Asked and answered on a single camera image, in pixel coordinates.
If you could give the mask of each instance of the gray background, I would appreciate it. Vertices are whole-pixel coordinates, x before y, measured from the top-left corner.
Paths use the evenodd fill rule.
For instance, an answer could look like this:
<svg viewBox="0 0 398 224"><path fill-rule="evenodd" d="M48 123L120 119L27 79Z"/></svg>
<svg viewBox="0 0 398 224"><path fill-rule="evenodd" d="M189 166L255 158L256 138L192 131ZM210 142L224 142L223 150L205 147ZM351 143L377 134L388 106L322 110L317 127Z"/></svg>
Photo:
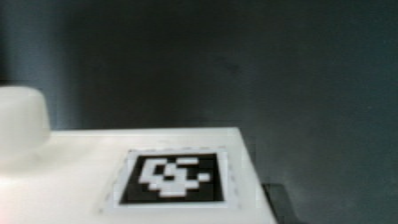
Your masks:
<svg viewBox="0 0 398 224"><path fill-rule="evenodd" d="M0 34L56 129L239 126L281 223L397 223L395 0L6 0Z"/></svg>

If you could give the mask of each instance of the dark gray wall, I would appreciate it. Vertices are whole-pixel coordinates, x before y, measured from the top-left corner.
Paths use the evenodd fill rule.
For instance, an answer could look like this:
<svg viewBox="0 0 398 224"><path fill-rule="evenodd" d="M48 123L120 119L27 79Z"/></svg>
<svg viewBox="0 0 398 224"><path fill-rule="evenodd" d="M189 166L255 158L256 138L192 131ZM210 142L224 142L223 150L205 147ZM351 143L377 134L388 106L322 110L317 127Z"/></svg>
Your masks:
<svg viewBox="0 0 398 224"><path fill-rule="evenodd" d="M397 223L393 0L6 6L8 75L57 129L239 126L285 223Z"/></svg>

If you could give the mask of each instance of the white cylindrical object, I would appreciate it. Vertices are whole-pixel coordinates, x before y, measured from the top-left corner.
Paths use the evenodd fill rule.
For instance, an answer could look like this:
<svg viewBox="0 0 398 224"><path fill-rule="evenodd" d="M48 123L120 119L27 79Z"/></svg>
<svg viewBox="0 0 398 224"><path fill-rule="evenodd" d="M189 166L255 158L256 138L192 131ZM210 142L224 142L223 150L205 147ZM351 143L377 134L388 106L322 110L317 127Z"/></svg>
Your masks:
<svg viewBox="0 0 398 224"><path fill-rule="evenodd" d="M0 162L27 155L50 137L47 102L27 87L0 88Z"/></svg>

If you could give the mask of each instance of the black object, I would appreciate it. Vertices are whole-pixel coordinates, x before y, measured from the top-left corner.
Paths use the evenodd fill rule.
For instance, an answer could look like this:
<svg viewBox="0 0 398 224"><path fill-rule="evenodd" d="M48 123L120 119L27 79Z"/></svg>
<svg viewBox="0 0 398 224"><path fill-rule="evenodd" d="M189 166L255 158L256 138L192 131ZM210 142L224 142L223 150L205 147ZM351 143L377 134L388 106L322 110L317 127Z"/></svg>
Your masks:
<svg viewBox="0 0 398 224"><path fill-rule="evenodd" d="M210 174L210 181L199 183L199 189L187 190L185 197L160 197L160 192L150 190L150 184L139 183L144 163L148 159L168 159L169 163L176 162L178 158L196 157L199 160L198 165L178 165L178 168L189 170L187 179L198 179L199 173ZM164 166L157 166L155 175L164 174ZM175 176L164 176L164 181L175 181ZM224 201L223 194L223 182L221 182L221 171L217 154L180 154L180 155L157 155L139 156L127 189L121 197L121 204L137 203L171 203L171 202L217 202Z"/></svg>

